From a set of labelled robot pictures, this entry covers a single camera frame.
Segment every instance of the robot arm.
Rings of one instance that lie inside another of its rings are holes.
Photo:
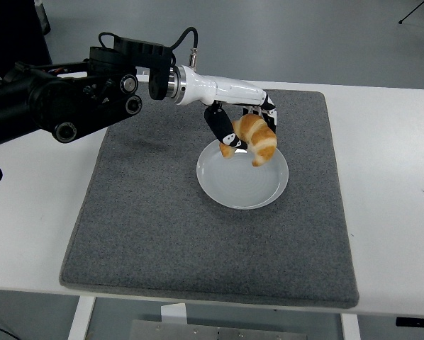
[[[201,76],[192,67],[174,67],[169,81],[168,95],[177,105],[200,101],[209,106],[204,118],[216,138],[231,147],[247,149],[233,131],[232,123],[221,104],[244,106],[243,114],[262,116],[275,132],[277,112],[270,97],[261,88],[246,81],[220,76]]]
[[[195,39],[189,66],[178,67],[173,50],[190,32]],[[102,43],[104,35],[114,37],[113,48]],[[112,33],[101,33],[99,42],[101,47],[91,47],[89,59],[83,62],[41,67],[16,63],[0,84],[0,144],[39,129],[68,143],[134,116],[143,104],[136,95],[136,67],[150,69],[151,99],[207,105],[206,122],[227,145],[247,148],[235,135],[222,103],[243,106],[243,114],[259,114],[275,131],[277,112],[265,91],[244,81],[195,72],[195,28],[187,28],[171,47]],[[87,76],[60,77],[74,72],[86,72]]]

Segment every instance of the white table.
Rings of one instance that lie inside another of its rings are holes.
[[[424,90],[255,84],[325,95],[360,293],[338,312],[424,317]],[[0,145],[0,289],[117,297],[58,282],[103,137],[59,144],[38,131]]]

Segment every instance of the tripod leg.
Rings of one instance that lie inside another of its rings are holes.
[[[406,19],[408,16],[410,16],[413,12],[417,11],[418,7],[422,6],[424,4],[424,0],[423,2],[418,5],[417,7],[415,7],[407,16],[405,16],[404,18],[402,18],[398,23],[401,25],[404,21],[404,19]]]

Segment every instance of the connector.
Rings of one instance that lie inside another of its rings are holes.
[[[197,48],[192,48],[191,49],[191,54],[190,54],[189,66],[195,72],[196,72],[196,55],[197,54],[198,54],[198,49]]]

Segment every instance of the black power cord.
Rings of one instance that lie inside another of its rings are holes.
[[[18,338],[17,336],[13,335],[12,333],[9,333],[8,331],[3,330],[2,328],[0,328],[0,331],[3,333],[6,333],[9,336],[12,336],[14,339],[16,340],[21,340],[20,338]]]
[[[193,48],[198,48],[198,31],[195,29],[195,27],[188,27],[179,37],[179,39],[177,39],[177,41],[173,44],[173,46],[171,46],[170,48],[172,50],[176,49],[179,47],[179,45],[181,45],[182,41],[184,41],[185,37],[187,34],[189,34],[190,32],[193,32],[194,34],[194,42],[193,42]]]
[[[193,41],[193,48],[198,48],[198,31],[195,29],[195,27],[188,27],[179,37],[179,39],[177,39],[177,41],[170,47],[171,50],[174,51],[174,49],[178,48],[179,45],[182,44],[182,42],[184,41],[185,37],[187,36],[187,34],[189,34],[190,32],[193,32],[194,35],[194,41]],[[172,54],[171,57],[171,67],[173,67],[176,64],[176,56],[174,55],[174,53]]]

